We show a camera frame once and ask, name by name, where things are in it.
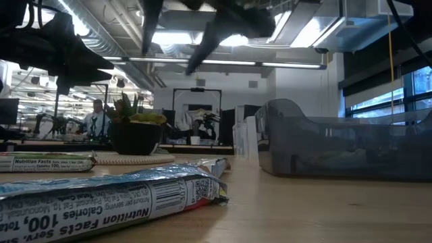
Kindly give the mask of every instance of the gray plastic bin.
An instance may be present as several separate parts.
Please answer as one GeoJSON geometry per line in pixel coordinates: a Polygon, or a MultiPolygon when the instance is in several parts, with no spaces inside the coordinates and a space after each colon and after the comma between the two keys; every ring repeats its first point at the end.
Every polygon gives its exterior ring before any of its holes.
{"type": "Polygon", "coordinates": [[[293,101],[278,99],[255,118],[259,163],[273,175],[432,179],[430,109],[370,119],[306,117],[293,101]]]}

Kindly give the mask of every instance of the wall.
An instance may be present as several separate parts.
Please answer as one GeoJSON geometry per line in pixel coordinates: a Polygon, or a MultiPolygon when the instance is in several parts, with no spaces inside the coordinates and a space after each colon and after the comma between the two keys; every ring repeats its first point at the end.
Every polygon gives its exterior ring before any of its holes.
{"type": "Polygon", "coordinates": [[[306,116],[343,117],[344,98],[338,89],[338,82],[343,78],[344,57],[340,53],[333,56],[326,70],[277,68],[276,99],[294,101],[306,116]]]}
{"type": "MultiPolygon", "coordinates": [[[[184,75],[160,73],[159,76],[166,83],[168,88],[155,90],[155,109],[171,109],[173,88],[194,88],[196,79],[206,80],[206,89],[222,90],[223,110],[233,109],[237,105],[264,105],[267,102],[267,79],[261,78],[260,74],[219,74],[200,73],[193,77],[184,75]],[[258,88],[249,88],[249,80],[258,81],[258,88]]],[[[203,104],[213,105],[219,108],[219,95],[214,92],[192,93],[176,92],[175,105],[182,104],[203,104]]]]}
{"type": "MultiPolygon", "coordinates": [[[[306,116],[343,117],[345,101],[338,89],[344,79],[344,56],[333,55],[326,70],[301,70],[277,68],[267,79],[259,74],[201,73],[193,77],[177,74],[160,74],[169,88],[155,91],[154,108],[172,108],[173,88],[195,87],[196,78],[205,79],[206,87],[221,89],[222,109],[233,109],[237,105],[264,105],[273,99],[291,99],[300,106],[306,116]],[[256,80],[258,88],[249,88],[248,81],[256,80]]],[[[185,92],[175,100],[176,111],[183,104],[203,104],[219,107],[215,94],[185,92]]]]}

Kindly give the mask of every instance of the window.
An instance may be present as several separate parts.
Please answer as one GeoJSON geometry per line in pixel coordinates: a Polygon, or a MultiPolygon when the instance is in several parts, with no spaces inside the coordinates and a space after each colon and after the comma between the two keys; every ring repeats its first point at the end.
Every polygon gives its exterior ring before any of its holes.
{"type": "MultiPolygon", "coordinates": [[[[393,91],[393,114],[432,108],[432,68],[403,76],[403,88],[393,91]]],[[[347,117],[370,118],[392,114],[392,92],[364,101],[346,111],[347,117]]]]}
{"type": "MultiPolygon", "coordinates": [[[[402,99],[402,98],[404,98],[404,89],[403,88],[399,88],[399,89],[393,91],[393,100],[402,99]]],[[[378,105],[378,104],[386,103],[389,101],[392,101],[392,92],[388,92],[387,94],[383,94],[383,95],[380,95],[380,96],[375,97],[373,99],[370,99],[368,101],[357,104],[357,105],[351,107],[351,110],[362,109],[365,107],[370,107],[373,105],[378,105]]]]}
{"type": "Polygon", "coordinates": [[[424,99],[416,102],[416,110],[432,108],[432,99],[424,99]]]}
{"type": "MultiPolygon", "coordinates": [[[[399,114],[405,112],[405,107],[403,105],[395,105],[393,107],[393,114],[399,114]]],[[[370,118],[370,117],[380,117],[384,115],[391,115],[392,114],[392,108],[381,108],[381,109],[375,109],[372,111],[365,111],[362,113],[357,113],[353,115],[353,118],[370,118]]]]}
{"type": "Polygon", "coordinates": [[[414,71],[414,95],[423,94],[432,91],[432,69],[424,67],[414,71]]]}

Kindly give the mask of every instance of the office desk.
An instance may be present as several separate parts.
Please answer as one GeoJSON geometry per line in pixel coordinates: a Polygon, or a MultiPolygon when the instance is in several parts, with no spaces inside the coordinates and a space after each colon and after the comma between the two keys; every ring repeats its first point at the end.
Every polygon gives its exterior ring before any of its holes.
{"type": "MultiPolygon", "coordinates": [[[[179,155],[178,162],[197,157],[179,155]]],[[[235,161],[223,175],[231,198],[80,242],[425,243],[432,238],[432,184],[276,178],[235,161]]],[[[119,174],[149,166],[96,166],[91,173],[0,174],[0,182],[119,174]]]]}

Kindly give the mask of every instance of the potted plant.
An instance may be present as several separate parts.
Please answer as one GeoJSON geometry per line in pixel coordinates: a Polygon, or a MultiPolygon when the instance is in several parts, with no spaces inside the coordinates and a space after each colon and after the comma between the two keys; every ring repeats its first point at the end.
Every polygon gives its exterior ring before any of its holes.
{"type": "Polygon", "coordinates": [[[138,98],[131,104],[128,96],[114,101],[114,107],[105,107],[111,119],[108,135],[114,150],[121,155],[149,155],[159,145],[162,136],[161,124],[167,121],[164,115],[139,113],[138,98]]]}

